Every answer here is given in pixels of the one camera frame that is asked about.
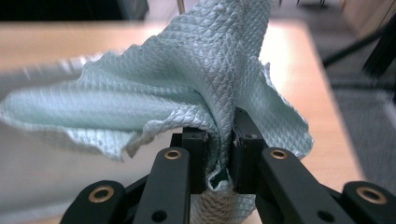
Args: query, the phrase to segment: floor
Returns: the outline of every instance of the floor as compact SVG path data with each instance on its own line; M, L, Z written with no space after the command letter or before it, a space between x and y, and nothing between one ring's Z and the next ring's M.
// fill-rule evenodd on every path
M198 0L185 0L188 10ZM343 18L339 0L274 1L272 19L307 22L319 56L324 59L357 39ZM171 20L176 0L148 0L147 20ZM361 69L375 44L367 46L326 68L333 94L367 179L396 194L396 109L391 102L396 74L393 64L380 79Z

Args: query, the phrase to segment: wooden table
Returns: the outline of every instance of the wooden table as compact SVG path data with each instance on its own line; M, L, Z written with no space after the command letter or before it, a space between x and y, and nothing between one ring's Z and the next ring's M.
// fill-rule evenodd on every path
M0 24L0 70L31 63L126 49L158 34L161 23L3 23ZM364 177L334 102L306 25L270 21L260 56L271 63L278 91L305 117L314 137L304 165L322 184L341 190ZM59 217L30 223L56 223ZM260 223L257 213L244 223Z

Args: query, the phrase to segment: textured cloth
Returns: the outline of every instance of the textured cloth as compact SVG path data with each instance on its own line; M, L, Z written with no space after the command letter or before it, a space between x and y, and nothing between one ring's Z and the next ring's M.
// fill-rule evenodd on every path
M299 114L278 95L258 56L268 0L204 1L142 46L87 63L78 80L12 92L0 104L3 122L52 144L132 157L154 136L179 127L209 133L207 191L191 198L192 223L240 223L254 209L237 195L226 169L235 107L245 109L271 147L298 157L312 138Z

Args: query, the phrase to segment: black metal stand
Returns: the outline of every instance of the black metal stand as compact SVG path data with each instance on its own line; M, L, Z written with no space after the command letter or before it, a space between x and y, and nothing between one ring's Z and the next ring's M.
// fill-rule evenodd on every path
M323 66L328 67L332 63L336 63L347 55L371 44L378 38L380 39L365 62L363 70L369 76L381 77L396 58L396 15L393 15L389 22L376 32L338 51L334 55L325 58L323 60ZM395 92L393 103L396 104L396 81L393 86L393 91Z
M114 181L88 186L61 223L190 223L190 194L205 190L206 139L196 129L175 134L148 176L126 189ZM350 182L342 193L320 185L292 153L268 147L241 109L235 114L233 142L229 171L234 190L256 194L263 223L396 223L395 196L367 182Z

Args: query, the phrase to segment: microfiber towel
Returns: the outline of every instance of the microfiber towel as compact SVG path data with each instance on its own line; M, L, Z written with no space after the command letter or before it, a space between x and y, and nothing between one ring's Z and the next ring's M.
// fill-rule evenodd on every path
M249 113L270 147L299 158L312 147L306 122L276 92L269 64L258 60L270 8L271 0L198 3L142 46L86 63L77 80L12 92L0 104L0 120L114 160L124 150L132 157L167 130L205 130L207 190L191 197L191 223L240 223L254 196L233 192L230 177L210 184L227 172L235 108Z

